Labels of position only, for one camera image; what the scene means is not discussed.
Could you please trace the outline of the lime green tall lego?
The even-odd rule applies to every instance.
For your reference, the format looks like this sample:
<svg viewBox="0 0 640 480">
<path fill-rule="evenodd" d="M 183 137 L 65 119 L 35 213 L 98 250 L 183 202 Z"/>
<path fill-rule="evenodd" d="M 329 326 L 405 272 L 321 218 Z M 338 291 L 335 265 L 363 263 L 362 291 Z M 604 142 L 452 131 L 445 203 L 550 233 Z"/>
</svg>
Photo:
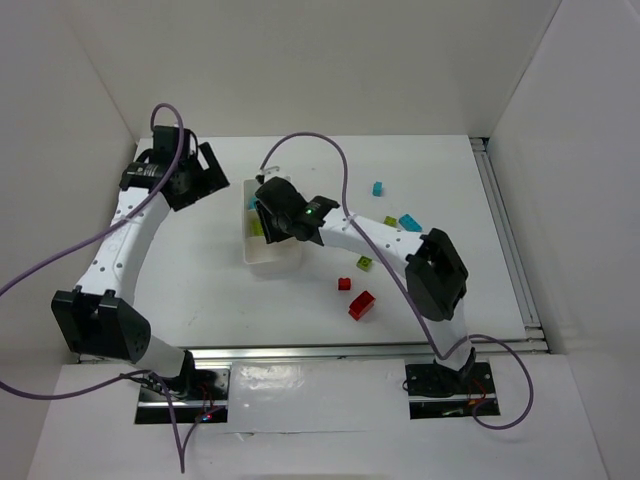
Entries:
<svg viewBox="0 0 640 480">
<path fill-rule="evenodd" d="M 263 227 L 259 219 L 252 219 L 249 222 L 250 235 L 252 237 L 260 237 L 264 235 Z"/>
</svg>

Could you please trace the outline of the white divided plastic container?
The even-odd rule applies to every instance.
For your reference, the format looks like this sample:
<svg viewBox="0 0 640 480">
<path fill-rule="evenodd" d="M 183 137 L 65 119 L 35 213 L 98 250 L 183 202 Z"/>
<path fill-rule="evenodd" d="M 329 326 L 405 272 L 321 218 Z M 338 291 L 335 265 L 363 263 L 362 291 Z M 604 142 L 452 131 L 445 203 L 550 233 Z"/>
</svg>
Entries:
<svg viewBox="0 0 640 480">
<path fill-rule="evenodd" d="M 254 178 L 242 182 L 242 237 L 243 257 L 248 270 L 256 276 L 269 276 L 297 270 L 301 264 L 302 246 L 295 239 L 267 244 L 265 236 L 252 237 L 249 222 L 259 219 L 256 210 L 249 210 L 249 201 L 255 197 L 259 183 Z"/>
</svg>

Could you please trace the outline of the small red 2x2 lego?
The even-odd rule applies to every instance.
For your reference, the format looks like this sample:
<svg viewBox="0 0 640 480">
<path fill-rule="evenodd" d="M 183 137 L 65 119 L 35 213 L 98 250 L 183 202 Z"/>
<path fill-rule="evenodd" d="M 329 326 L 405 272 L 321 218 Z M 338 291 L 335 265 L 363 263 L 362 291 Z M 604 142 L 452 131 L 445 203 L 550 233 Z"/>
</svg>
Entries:
<svg viewBox="0 0 640 480">
<path fill-rule="evenodd" d="M 351 289 L 351 279 L 348 277 L 338 279 L 338 289 L 340 291 L 346 291 Z"/>
</svg>

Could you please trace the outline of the lime green 2x2 lego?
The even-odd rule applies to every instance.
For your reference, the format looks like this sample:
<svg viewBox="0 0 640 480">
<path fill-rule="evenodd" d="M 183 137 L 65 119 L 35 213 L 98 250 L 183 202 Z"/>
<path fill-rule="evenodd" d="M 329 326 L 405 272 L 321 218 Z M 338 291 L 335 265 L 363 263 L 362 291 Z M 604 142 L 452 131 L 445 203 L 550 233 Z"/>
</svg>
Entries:
<svg viewBox="0 0 640 480">
<path fill-rule="evenodd" d="M 356 266 L 357 266 L 360 270 L 365 271 L 365 272 L 368 272 L 368 271 L 371 269 L 372 264 L 373 264 L 373 260 L 372 260 L 371 258 L 366 257 L 366 256 L 361 256 L 361 257 L 358 259 L 358 261 L 357 261 L 357 263 L 356 263 Z"/>
</svg>

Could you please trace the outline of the small cyan lego brick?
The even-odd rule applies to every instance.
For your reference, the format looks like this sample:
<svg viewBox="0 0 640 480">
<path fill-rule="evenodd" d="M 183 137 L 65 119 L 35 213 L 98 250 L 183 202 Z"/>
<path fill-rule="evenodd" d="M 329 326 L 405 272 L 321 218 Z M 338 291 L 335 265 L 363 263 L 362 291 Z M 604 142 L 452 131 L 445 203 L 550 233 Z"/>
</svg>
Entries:
<svg viewBox="0 0 640 480">
<path fill-rule="evenodd" d="M 372 195 L 375 197 L 381 197 L 384 193 L 384 187 L 381 182 L 375 182 L 372 186 Z"/>
</svg>

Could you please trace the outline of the large red sloped lego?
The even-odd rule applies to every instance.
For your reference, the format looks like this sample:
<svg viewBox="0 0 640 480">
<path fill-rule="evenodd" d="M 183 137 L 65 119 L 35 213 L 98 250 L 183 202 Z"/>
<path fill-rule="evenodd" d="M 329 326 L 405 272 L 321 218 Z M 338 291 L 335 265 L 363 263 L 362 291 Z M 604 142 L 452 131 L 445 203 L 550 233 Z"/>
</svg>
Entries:
<svg viewBox="0 0 640 480">
<path fill-rule="evenodd" d="M 359 321 L 375 305 L 376 298 L 364 290 L 349 305 L 348 313 L 356 321 Z"/>
</svg>

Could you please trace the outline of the cyan 2x4 lego brick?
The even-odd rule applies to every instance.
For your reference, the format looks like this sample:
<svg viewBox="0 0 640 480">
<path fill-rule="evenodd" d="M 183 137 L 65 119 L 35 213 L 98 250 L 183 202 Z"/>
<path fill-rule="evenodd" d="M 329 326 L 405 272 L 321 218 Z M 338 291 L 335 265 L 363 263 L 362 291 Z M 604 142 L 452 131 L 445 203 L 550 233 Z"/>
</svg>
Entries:
<svg viewBox="0 0 640 480">
<path fill-rule="evenodd" d="M 422 226 L 409 214 L 404 214 L 398 219 L 398 224 L 409 232 L 422 232 Z"/>
</svg>

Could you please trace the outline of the lime green patterned lego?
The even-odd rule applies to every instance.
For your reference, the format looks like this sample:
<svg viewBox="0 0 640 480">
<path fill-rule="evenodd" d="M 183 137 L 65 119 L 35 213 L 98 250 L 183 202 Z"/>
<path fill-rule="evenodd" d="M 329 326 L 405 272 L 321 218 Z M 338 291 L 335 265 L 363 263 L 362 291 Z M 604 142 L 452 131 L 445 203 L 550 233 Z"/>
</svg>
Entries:
<svg viewBox="0 0 640 480">
<path fill-rule="evenodd" d="M 384 219 L 384 224 L 391 227 L 396 227 L 398 225 L 398 222 L 396 218 L 391 216 L 386 216 Z"/>
</svg>

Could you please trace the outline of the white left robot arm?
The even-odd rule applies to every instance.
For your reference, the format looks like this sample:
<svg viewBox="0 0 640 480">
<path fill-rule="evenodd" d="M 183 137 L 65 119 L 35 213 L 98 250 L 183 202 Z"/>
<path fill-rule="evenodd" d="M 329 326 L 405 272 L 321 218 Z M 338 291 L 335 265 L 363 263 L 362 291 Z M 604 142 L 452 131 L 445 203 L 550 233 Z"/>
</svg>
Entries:
<svg viewBox="0 0 640 480">
<path fill-rule="evenodd" d="M 151 370 L 179 398 L 211 390 L 218 376 L 193 354 L 153 336 L 134 307 L 140 270 L 169 212 L 228 187 L 211 146 L 189 129 L 156 126 L 151 148 L 121 175 L 112 232 L 70 291 L 59 290 L 52 313 L 70 351 Z"/>
</svg>

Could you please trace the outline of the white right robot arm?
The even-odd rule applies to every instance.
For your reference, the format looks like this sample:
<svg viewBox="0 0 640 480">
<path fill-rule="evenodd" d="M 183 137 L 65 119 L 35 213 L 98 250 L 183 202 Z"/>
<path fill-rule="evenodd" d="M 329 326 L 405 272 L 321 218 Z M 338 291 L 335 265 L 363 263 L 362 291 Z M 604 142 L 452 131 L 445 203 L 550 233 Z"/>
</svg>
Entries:
<svg viewBox="0 0 640 480">
<path fill-rule="evenodd" d="M 257 181 L 256 207 L 267 243 L 294 238 L 378 260 L 417 314 L 435 363 L 458 381 L 468 377 L 475 363 L 464 312 L 469 273 L 444 231 L 405 231 L 350 214 L 323 196 L 306 200 L 279 176 L 259 175 Z"/>
</svg>

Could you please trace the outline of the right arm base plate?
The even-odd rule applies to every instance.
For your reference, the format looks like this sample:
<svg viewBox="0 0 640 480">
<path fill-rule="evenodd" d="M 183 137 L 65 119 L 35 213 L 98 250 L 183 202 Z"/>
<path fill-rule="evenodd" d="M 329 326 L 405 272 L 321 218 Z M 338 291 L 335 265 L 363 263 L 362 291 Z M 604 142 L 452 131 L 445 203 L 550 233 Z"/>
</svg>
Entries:
<svg viewBox="0 0 640 480">
<path fill-rule="evenodd" d="M 498 416 L 499 402 L 488 362 L 478 362 L 462 383 L 446 379 L 435 363 L 407 364 L 402 383 L 411 420 Z"/>
</svg>

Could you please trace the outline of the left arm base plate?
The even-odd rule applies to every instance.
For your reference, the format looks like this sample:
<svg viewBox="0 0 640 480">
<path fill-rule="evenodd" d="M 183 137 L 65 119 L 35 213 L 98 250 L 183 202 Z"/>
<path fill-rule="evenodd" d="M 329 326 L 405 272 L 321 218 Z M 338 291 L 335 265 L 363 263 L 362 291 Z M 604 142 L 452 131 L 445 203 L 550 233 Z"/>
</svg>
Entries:
<svg viewBox="0 0 640 480">
<path fill-rule="evenodd" d="M 231 370 L 214 368 L 199 370 L 195 384 L 184 393 L 170 389 L 177 424 L 191 424 L 201 418 L 203 423 L 223 424 L 228 421 L 228 394 Z M 169 404 L 157 380 L 140 380 L 136 414 L 137 425 L 170 424 Z"/>
</svg>

